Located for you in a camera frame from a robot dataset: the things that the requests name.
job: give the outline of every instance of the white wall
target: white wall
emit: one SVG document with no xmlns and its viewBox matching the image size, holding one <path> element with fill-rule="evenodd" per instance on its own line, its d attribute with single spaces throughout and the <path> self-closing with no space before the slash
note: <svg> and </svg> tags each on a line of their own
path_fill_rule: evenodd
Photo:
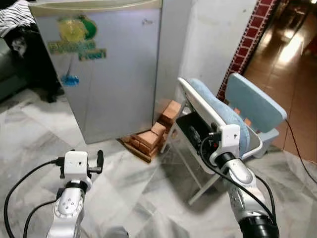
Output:
<svg viewBox="0 0 317 238">
<path fill-rule="evenodd" d="M 216 95 L 256 0 L 193 0 L 180 76 L 202 80 Z"/>
</svg>

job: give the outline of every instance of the chair backrest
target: chair backrest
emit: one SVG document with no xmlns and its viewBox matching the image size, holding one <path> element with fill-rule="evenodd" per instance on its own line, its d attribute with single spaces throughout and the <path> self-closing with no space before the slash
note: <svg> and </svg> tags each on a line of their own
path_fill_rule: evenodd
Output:
<svg viewBox="0 0 317 238">
<path fill-rule="evenodd" d="M 225 97 L 261 132 L 272 130 L 287 118 L 279 104 L 238 73 L 229 76 Z"/>
</svg>

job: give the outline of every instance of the fridge sticker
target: fridge sticker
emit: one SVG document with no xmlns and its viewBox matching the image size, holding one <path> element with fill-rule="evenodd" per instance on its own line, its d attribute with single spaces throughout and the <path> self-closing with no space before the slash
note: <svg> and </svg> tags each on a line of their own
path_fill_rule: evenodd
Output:
<svg viewBox="0 0 317 238">
<path fill-rule="evenodd" d="M 52 55 L 78 53 L 80 61 L 106 58 L 106 49 L 97 49 L 93 40 L 96 23 L 87 16 L 62 17 L 58 20 L 58 29 L 61 40 L 48 42 Z"/>
</svg>

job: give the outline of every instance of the light blue chair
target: light blue chair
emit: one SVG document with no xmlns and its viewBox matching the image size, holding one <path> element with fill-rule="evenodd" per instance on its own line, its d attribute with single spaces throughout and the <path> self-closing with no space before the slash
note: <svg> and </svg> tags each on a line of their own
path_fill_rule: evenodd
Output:
<svg viewBox="0 0 317 238">
<path fill-rule="evenodd" d="M 258 133 L 263 146 L 254 154 L 260 158 L 272 141 L 279 135 L 275 129 L 287 118 L 286 111 L 261 89 L 238 73 L 229 76 L 225 98 L 232 109 L 240 111 L 242 119 L 251 121 L 250 128 Z"/>
</svg>

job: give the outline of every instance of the blue cushion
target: blue cushion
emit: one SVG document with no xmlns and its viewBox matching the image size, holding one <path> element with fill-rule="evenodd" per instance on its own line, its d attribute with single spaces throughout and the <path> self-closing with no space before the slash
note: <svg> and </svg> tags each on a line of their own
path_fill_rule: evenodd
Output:
<svg viewBox="0 0 317 238">
<path fill-rule="evenodd" d="M 226 124 L 236 124 L 240 126 L 240 156 L 246 153 L 249 149 L 250 135 L 243 120 L 228 105 L 216 98 L 203 82 L 198 79 L 190 79 L 189 83 L 219 114 Z"/>
</svg>

